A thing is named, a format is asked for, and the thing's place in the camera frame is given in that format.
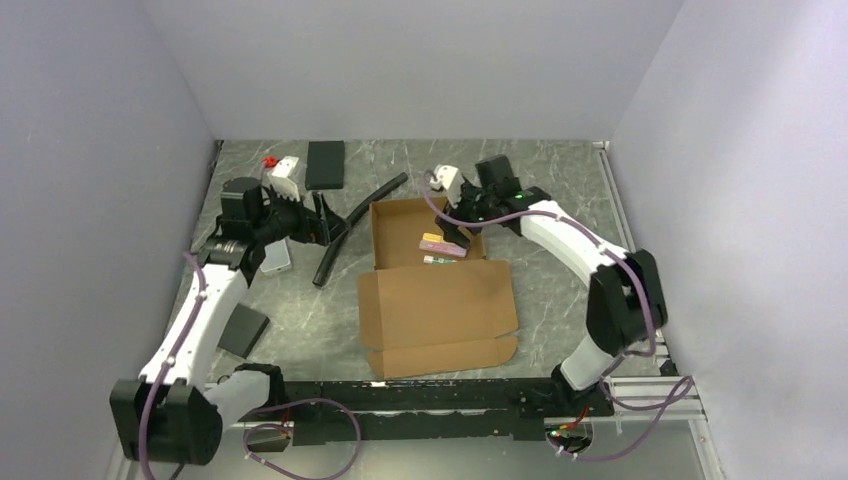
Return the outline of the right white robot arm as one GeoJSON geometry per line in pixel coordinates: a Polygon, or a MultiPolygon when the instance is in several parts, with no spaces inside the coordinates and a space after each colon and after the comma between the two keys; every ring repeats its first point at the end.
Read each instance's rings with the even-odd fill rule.
{"type": "Polygon", "coordinates": [[[446,240],[467,247],[483,227],[500,225],[550,253],[588,289],[586,333],[552,371],[552,404],[574,415],[588,404],[589,389],[625,357],[654,356],[656,332],[668,320],[656,260],[644,249],[601,238],[545,190],[523,187],[506,156],[482,160],[475,169],[476,182],[451,165],[426,176],[429,187],[446,196],[436,214],[446,240]]]}

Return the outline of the brown cardboard box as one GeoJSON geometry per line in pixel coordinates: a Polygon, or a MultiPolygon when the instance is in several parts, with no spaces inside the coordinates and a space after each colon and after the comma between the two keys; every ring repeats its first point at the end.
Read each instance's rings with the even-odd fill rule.
{"type": "Polygon", "coordinates": [[[369,207],[374,269],[357,282],[360,340],[380,378],[496,367],[518,346],[511,268],[481,239],[454,263],[427,264],[419,243],[437,233],[422,198],[369,207]]]}

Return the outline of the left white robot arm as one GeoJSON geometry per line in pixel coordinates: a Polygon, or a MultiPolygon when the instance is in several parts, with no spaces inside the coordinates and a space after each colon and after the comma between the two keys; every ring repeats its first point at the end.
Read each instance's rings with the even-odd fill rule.
{"type": "Polygon", "coordinates": [[[307,207],[297,193],[252,177],[224,183],[213,233],[186,259],[194,272],[171,328],[138,377],[115,383],[109,404],[124,456],[206,465],[224,430],[254,412],[279,417],[289,400],[280,367],[246,363],[222,384],[204,388],[232,313],[266,258],[284,239],[327,247],[348,229],[319,195],[307,207]]]}

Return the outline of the pink marker pen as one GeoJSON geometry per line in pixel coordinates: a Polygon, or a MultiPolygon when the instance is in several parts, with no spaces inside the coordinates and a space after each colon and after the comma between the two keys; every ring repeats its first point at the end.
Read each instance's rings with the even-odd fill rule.
{"type": "Polygon", "coordinates": [[[421,240],[419,242],[419,248],[422,251],[436,255],[446,255],[458,258],[465,258],[467,255],[467,250],[465,248],[446,242],[433,242],[429,240],[421,240]]]}

